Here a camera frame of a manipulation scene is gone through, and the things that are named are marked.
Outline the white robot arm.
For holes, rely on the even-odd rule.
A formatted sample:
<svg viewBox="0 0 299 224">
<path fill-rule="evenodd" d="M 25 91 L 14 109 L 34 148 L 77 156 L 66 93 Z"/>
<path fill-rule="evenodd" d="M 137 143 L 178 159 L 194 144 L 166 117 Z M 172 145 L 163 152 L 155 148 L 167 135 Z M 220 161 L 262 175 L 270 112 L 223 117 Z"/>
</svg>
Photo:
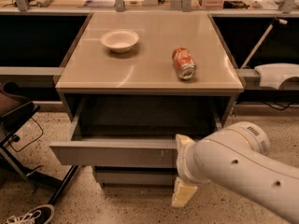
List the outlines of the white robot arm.
<svg viewBox="0 0 299 224">
<path fill-rule="evenodd" d="M 270 142 L 259 126 L 241 121 L 199 141 L 182 134 L 176 141 L 174 207 L 185 206 L 199 184 L 213 181 L 299 224 L 299 169 L 266 156 Z"/>
</svg>

